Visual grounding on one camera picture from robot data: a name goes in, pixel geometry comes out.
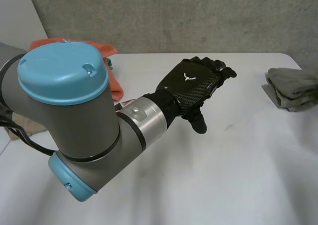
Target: black cable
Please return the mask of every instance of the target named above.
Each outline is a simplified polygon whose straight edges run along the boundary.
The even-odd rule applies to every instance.
[[[16,124],[11,119],[7,118],[6,116],[0,115],[0,127],[6,127],[8,130],[10,130],[12,133],[14,133],[16,136],[18,136],[24,143],[29,145],[30,147],[51,156],[55,150],[50,150],[47,148],[44,148],[40,146],[39,144],[32,141],[27,133],[25,132],[24,128]]]

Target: white table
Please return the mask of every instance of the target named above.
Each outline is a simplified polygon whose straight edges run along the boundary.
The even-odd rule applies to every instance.
[[[115,55],[113,73],[124,88],[123,100],[154,91],[177,63],[196,55],[220,59],[238,74],[205,102],[206,134],[176,119],[84,203],[53,176],[46,155],[13,141],[0,157],[0,224],[318,224],[317,110],[279,110],[261,88],[269,68],[299,68],[289,56]],[[55,148],[48,132],[32,139]]]

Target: gray cloth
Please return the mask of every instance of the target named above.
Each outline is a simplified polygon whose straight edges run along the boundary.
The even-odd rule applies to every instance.
[[[318,78],[304,70],[269,69],[267,78],[282,95],[290,99],[299,98],[312,90],[318,90]]]
[[[262,88],[278,108],[304,111],[318,104],[318,78],[294,69],[270,69]]]

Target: robotic hand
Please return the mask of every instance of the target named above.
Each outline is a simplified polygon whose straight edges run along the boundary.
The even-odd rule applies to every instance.
[[[0,116],[0,124],[19,130],[15,132],[23,141],[50,155],[50,169],[79,201],[96,194],[176,117],[205,133],[200,107],[226,79],[237,76],[218,60],[184,59],[154,93],[116,112],[108,72],[94,47],[79,42],[52,43],[30,52],[1,47],[0,109],[44,125],[59,150],[40,147],[8,118]]]
[[[184,59],[159,83],[156,93],[169,92],[179,106],[178,116],[188,120],[197,133],[204,134],[207,126],[200,107],[226,79],[236,76],[219,60]]]

